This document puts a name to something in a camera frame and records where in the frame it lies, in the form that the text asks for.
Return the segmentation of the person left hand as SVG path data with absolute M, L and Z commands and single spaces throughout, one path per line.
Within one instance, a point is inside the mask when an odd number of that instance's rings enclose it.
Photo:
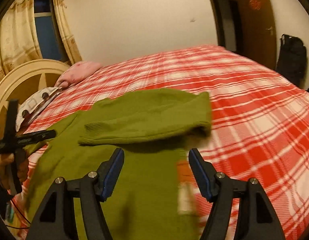
M 9 172 L 9 168 L 13 162 L 13 153 L 0 154 L 0 184 L 6 190 L 10 189 L 9 179 L 11 175 Z M 28 172 L 29 160 L 26 158 L 22 163 L 17 166 L 17 176 L 21 184 L 27 180 Z

